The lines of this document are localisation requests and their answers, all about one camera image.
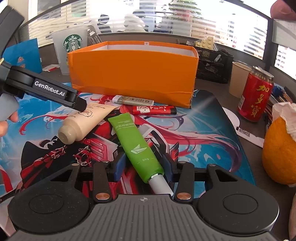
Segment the white tube cap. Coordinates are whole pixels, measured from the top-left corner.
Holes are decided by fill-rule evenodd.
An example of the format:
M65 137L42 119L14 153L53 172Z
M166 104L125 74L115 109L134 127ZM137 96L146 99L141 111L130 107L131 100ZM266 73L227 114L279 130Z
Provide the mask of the white tube cap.
M59 139L66 145L72 144L76 139L76 131L72 126L62 125L58 131Z
M153 176L148 183L155 194L170 194L171 196L174 194L161 174Z
M115 95L112 99L113 103L117 103L118 99L121 97L122 95Z

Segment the orange fruit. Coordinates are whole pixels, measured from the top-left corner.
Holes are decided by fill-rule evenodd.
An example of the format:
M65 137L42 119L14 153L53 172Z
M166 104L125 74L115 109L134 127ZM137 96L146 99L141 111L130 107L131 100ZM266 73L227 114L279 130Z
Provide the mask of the orange fruit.
M277 118L269 127L263 145L262 163L277 183L296 183L296 142L287 133L286 122Z

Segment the copper screw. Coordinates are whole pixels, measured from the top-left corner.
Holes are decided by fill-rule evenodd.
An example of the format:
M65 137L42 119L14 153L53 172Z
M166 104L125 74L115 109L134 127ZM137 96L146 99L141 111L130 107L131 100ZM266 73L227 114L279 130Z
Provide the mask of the copper screw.
M177 198L180 200L189 200L191 198L191 195L187 192L180 192L177 194Z
M101 193L96 194L96 199L98 199L98 200L108 200L109 198L110 198L110 195L105 192L101 192Z

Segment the starbucks cup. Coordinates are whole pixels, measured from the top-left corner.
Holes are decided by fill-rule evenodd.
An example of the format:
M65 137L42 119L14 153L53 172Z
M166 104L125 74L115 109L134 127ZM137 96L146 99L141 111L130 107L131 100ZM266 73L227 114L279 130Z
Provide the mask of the starbucks cup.
M67 54L87 46L87 26L67 28L52 34L54 48L63 75L69 75Z
M229 93L237 98L241 98L244 86L252 69L238 62L232 62L232 73L229 85Z

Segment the blue paper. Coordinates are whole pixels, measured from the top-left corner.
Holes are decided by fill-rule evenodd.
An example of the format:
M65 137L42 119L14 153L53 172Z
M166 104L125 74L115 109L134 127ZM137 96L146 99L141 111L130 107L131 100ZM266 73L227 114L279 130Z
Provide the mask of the blue paper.
M42 72L37 39L8 47L3 57L11 65L21 66L38 74Z

